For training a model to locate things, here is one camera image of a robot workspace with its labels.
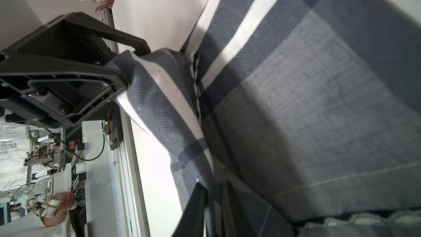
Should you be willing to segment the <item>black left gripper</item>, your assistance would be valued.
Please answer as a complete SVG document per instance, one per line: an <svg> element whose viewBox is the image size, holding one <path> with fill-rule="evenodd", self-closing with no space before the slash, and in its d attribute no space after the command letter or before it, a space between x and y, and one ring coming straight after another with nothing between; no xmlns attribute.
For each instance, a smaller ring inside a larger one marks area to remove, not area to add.
<svg viewBox="0 0 421 237"><path fill-rule="evenodd" d="M106 65L111 40L151 53L147 42L83 12L61 15L1 51L1 119L6 125L73 127L101 120L125 91L125 75Z"/></svg>

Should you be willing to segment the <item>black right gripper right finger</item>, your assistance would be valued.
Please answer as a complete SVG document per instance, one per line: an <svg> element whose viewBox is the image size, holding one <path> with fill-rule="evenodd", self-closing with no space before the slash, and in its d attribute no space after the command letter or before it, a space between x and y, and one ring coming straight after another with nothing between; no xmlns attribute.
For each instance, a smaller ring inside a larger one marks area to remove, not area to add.
<svg viewBox="0 0 421 237"><path fill-rule="evenodd" d="M255 237L238 196L228 181L221 184L221 208L224 237Z"/></svg>

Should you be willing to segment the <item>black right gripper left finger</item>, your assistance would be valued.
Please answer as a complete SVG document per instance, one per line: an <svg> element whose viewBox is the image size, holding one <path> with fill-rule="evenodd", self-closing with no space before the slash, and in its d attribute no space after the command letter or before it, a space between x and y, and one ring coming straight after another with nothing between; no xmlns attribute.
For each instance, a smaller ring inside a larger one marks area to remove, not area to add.
<svg viewBox="0 0 421 237"><path fill-rule="evenodd" d="M206 206L207 190L197 182L172 237L203 237Z"/></svg>

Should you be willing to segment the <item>grey plaid pillowcase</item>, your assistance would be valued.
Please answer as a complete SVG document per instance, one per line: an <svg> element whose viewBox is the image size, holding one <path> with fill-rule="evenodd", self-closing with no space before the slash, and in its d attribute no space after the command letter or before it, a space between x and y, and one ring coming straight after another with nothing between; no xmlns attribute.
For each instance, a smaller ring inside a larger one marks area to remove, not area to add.
<svg viewBox="0 0 421 237"><path fill-rule="evenodd" d="M107 66L182 209L232 184L255 237L421 234L421 0L208 0L179 52Z"/></svg>

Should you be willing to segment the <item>person hand in background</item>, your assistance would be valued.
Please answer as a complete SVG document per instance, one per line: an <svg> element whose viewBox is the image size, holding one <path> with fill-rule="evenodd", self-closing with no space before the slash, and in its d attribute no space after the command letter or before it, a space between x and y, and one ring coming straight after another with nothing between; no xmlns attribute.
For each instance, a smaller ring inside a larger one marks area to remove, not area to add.
<svg viewBox="0 0 421 237"><path fill-rule="evenodd" d="M69 211L75 202L75 195L72 192L57 193L53 198L60 201L56 213Z"/></svg>

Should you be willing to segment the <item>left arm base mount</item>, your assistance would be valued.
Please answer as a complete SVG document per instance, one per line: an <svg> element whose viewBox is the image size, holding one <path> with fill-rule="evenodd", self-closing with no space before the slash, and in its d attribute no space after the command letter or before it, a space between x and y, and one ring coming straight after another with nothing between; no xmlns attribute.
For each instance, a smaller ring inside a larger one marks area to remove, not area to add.
<svg viewBox="0 0 421 237"><path fill-rule="evenodd" d="M108 101L105 134L108 136L111 150L117 149L123 142L123 130L119 106L114 100Z"/></svg>

